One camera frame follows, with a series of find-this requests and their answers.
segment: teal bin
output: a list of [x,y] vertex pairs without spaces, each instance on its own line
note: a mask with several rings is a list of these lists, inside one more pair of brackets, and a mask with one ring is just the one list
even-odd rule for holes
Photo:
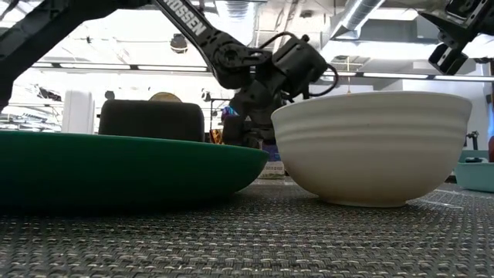
[[[469,158],[482,162],[465,163]],[[488,161],[488,151],[463,151],[455,168],[456,183],[464,189],[494,192],[494,163]]]

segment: bowl rim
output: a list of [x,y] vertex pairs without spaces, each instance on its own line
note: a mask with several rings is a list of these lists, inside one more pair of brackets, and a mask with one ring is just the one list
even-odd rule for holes
[[470,103],[470,105],[472,105],[472,101],[470,101],[468,98],[460,97],[460,96],[452,94],[452,93],[438,93],[438,92],[431,92],[431,91],[413,91],[413,90],[385,90],[385,91],[369,91],[369,92],[359,92],[359,93],[343,93],[343,94],[338,94],[338,95],[328,95],[328,96],[324,96],[324,97],[314,97],[314,98],[311,98],[308,100],[302,100],[302,101],[290,103],[289,105],[285,105],[283,107],[280,107],[280,108],[276,109],[274,112],[272,112],[271,117],[273,117],[276,113],[278,113],[281,110],[286,109],[288,107],[293,107],[294,105],[305,105],[307,103],[312,103],[314,101],[322,101],[322,100],[327,100],[327,99],[335,99],[335,98],[343,98],[343,97],[363,97],[363,96],[368,97],[370,95],[375,96],[375,95],[389,95],[389,94],[401,95],[401,96],[434,94],[435,96],[451,97],[451,98],[455,98],[458,100],[467,101],[468,103]]

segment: white bowl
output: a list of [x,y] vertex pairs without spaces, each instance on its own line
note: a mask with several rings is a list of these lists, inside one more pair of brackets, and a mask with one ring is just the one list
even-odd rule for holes
[[371,92],[320,97],[272,114],[293,180],[326,202],[397,207],[456,166],[472,104],[454,95]]

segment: table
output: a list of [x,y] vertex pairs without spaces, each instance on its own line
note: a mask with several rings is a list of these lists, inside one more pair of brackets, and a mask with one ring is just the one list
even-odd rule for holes
[[0,275],[492,277],[494,195],[443,185],[403,208],[328,205],[256,182],[191,211],[0,217]]

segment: green bowl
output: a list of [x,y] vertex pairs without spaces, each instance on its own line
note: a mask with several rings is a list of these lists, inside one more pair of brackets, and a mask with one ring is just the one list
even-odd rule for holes
[[0,205],[194,203],[248,186],[264,151],[141,137],[0,131]]

